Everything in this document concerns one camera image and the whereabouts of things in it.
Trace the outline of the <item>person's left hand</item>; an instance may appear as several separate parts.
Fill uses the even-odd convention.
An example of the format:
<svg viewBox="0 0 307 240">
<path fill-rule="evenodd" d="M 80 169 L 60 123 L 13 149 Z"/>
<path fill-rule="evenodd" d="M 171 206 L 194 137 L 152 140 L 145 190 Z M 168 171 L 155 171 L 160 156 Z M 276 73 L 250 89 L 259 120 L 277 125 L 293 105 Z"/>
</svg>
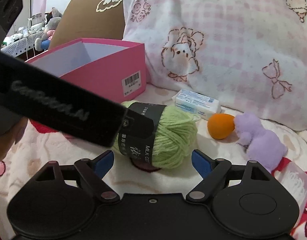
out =
<svg viewBox="0 0 307 240">
<path fill-rule="evenodd" d="M 6 157 L 9 149 L 23 137 L 28 119 L 22 118 L 9 131 L 0 136 L 0 162 Z"/>
</svg>

